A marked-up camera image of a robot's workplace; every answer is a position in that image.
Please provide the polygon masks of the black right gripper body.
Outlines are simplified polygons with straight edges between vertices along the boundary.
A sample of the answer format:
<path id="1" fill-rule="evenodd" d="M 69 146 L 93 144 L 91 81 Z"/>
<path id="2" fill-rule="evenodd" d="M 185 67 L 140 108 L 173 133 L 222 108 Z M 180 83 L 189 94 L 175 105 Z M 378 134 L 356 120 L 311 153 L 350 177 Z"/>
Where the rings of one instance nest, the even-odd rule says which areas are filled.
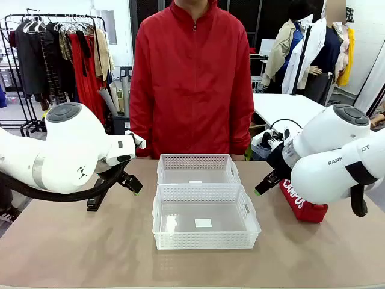
<path id="1" fill-rule="evenodd" d="M 270 181 L 291 178 L 292 169 L 283 158 L 283 148 L 284 146 L 277 146 L 268 155 L 267 163 L 273 168 L 273 171 L 268 175 Z"/>

